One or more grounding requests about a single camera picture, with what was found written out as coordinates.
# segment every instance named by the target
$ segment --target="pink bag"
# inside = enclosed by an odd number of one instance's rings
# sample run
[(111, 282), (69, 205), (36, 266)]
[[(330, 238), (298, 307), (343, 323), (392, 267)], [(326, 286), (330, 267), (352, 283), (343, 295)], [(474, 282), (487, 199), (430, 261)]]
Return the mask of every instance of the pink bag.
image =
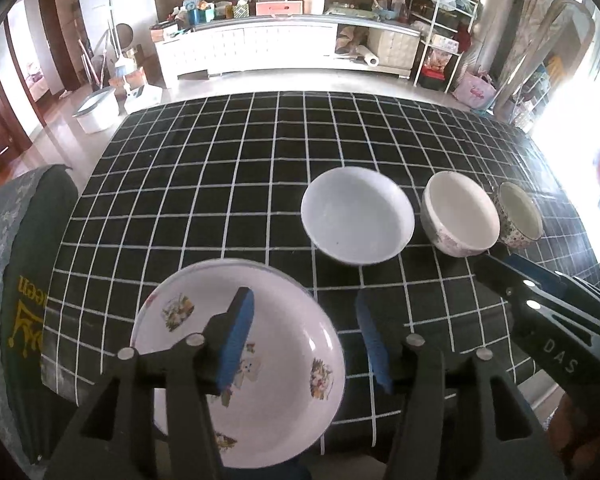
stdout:
[(491, 102), (496, 89), (487, 79), (489, 76), (477, 76), (466, 72), (458, 88), (453, 92), (453, 96), (462, 104), (465, 104), (475, 110), (483, 110)]

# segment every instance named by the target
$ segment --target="cartoon decal on plate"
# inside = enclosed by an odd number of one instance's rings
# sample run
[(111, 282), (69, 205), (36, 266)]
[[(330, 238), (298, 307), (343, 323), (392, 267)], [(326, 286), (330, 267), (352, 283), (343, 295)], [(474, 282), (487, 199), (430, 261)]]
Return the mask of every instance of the cartoon decal on plate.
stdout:
[(330, 366), (324, 364), (322, 360), (314, 358), (314, 364), (311, 366), (311, 380), (309, 389), (314, 399), (328, 400), (329, 392), (333, 387), (333, 370)]
[(211, 397), (212, 402), (218, 400), (219, 398), (222, 401), (222, 405), (228, 408), (229, 402), (231, 401), (231, 396), (234, 394), (234, 388), (240, 390), (245, 378), (250, 380), (252, 383), (256, 381), (262, 362), (259, 357), (254, 355), (255, 346), (256, 343), (247, 342), (247, 344), (244, 346), (242, 358), (240, 359), (240, 367), (235, 373), (233, 384), (229, 384), (229, 386), (222, 391), (220, 397)]
[(194, 308), (191, 300), (183, 294), (167, 303), (162, 310), (162, 318), (169, 332), (173, 332), (183, 324), (187, 317), (191, 315)]
[(235, 446), (235, 444), (237, 442), (238, 441), (235, 440), (234, 438), (231, 438), (230, 436), (226, 436), (225, 434), (222, 434), (222, 433), (218, 433), (216, 431), (216, 444), (218, 444), (218, 450), (220, 451), (220, 453), (224, 453), (225, 451), (228, 451), (233, 446)]

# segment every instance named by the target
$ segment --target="large decorated plate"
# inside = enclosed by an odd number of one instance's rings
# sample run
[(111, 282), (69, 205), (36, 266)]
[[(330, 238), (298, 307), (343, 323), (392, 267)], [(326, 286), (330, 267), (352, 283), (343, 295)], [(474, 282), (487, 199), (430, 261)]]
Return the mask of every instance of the large decorated plate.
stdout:
[[(176, 272), (145, 301), (131, 346), (161, 351), (226, 312), (248, 286), (255, 311), (240, 367), (218, 397), (208, 396), (222, 462), (259, 468), (311, 446), (338, 410), (345, 383), (342, 347), (331, 321), (287, 275), (247, 260), (208, 260)], [(168, 433), (164, 390), (156, 390), (154, 421)]]

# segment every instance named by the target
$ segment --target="paper roll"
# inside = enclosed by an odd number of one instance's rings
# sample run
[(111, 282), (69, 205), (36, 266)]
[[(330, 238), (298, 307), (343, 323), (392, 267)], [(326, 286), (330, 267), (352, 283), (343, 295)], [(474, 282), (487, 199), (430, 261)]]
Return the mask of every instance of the paper roll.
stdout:
[(380, 62), (378, 56), (371, 52), (366, 46), (357, 46), (356, 52), (365, 59), (365, 63), (369, 66), (378, 66), (378, 63)]

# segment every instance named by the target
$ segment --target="green fabric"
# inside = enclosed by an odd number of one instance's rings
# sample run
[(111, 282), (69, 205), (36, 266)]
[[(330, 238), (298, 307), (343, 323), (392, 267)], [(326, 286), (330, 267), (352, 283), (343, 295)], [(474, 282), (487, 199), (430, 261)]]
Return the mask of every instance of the green fabric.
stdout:
[(40, 179), (3, 275), (0, 348), (9, 407), (31, 463), (51, 456), (75, 406), (42, 384), (40, 346), (46, 292), (77, 189), (64, 167)]

